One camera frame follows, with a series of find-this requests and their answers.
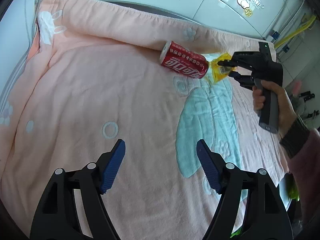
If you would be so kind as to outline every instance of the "blue gripper pad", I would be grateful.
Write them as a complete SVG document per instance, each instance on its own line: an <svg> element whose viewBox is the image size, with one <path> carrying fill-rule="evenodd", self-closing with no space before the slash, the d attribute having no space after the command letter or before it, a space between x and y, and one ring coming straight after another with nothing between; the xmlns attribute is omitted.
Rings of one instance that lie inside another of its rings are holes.
<svg viewBox="0 0 320 240"><path fill-rule="evenodd" d="M106 168L102 172L102 182L100 185L100 190L103 194L105 194L106 191L112 187L112 184L115 181L116 175L125 154L125 143L123 140L119 141L120 142L118 146L115 149L112 149L113 154L110 157Z"/></svg>
<svg viewBox="0 0 320 240"><path fill-rule="evenodd" d="M196 150L197 150L199 161L202 165L202 168L207 177L210 187L212 189L215 189L216 192L219 193L222 188L220 184L220 172L216 167L216 165L213 163L209 155L211 151L209 150L204 140L198 141Z"/></svg>

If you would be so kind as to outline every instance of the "yellow plastic wrapper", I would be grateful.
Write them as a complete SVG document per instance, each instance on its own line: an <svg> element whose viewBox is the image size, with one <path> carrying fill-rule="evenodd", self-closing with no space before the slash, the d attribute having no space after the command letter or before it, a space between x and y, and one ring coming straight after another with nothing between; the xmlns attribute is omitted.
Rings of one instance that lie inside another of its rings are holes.
<svg viewBox="0 0 320 240"><path fill-rule="evenodd" d="M230 60L231 58L232 57L228 53L225 53L210 62L210 68L212 70L212 78L215 83L224 79L229 75L231 71L234 71L236 69L236 67L225 67L225 66L218 65L219 61L225 60L225 59Z"/></svg>

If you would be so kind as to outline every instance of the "red coca-cola can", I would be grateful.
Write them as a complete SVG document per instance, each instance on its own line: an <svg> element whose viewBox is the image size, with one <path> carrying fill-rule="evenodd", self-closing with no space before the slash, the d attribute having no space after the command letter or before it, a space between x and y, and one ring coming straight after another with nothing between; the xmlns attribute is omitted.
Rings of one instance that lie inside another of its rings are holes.
<svg viewBox="0 0 320 240"><path fill-rule="evenodd" d="M209 68L209 63L204 56L189 51L174 41L168 41L164 46L160 63L164 67L192 78L204 77Z"/></svg>

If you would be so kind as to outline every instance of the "human hand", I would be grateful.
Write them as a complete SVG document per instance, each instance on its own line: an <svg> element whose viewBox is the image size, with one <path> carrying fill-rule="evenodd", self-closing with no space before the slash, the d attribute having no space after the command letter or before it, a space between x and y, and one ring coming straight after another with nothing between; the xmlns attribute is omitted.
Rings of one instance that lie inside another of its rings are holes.
<svg viewBox="0 0 320 240"><path fill-rule="evenodd" d="M261 84L264 88L273 91L278 96L278 104L279 104L279 133L283 138L293 122L297 119L297 115L293 110L287 92L284 88L280 87L278 84L261 80ZM266 98L262 95L262 91L257 89L255 86L252 87L253 93L253 109L256 113L263 108L263 103Z"/></svg>

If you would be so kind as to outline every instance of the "barcode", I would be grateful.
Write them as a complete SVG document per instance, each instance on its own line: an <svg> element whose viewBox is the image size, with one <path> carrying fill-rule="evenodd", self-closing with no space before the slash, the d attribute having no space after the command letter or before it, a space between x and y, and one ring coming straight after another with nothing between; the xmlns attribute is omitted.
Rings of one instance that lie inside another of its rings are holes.
<svg viewBox="0 0 320 240"><path fill-rule="evenodd" d="M220 66L220 73L227 74L230 72L230 67Z"/></svg>

